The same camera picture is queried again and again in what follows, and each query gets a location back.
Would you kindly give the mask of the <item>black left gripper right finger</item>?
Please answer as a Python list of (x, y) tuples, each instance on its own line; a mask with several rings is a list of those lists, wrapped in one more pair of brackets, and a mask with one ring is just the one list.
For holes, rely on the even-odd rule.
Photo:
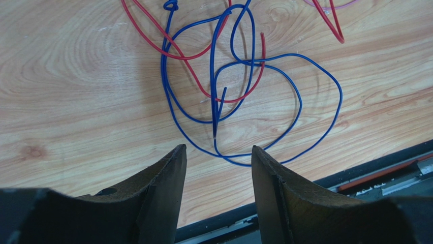
[(263, 243), (432, 243), (432, 198), (363, 201), (330, 191), (258, 146), (251, 156)]

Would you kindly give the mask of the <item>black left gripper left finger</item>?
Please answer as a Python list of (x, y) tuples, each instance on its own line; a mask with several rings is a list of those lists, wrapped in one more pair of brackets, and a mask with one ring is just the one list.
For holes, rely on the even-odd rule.
[(1, 243), (174, 243), (186, 169), (181, 144), (95, 195), (2, 188)]

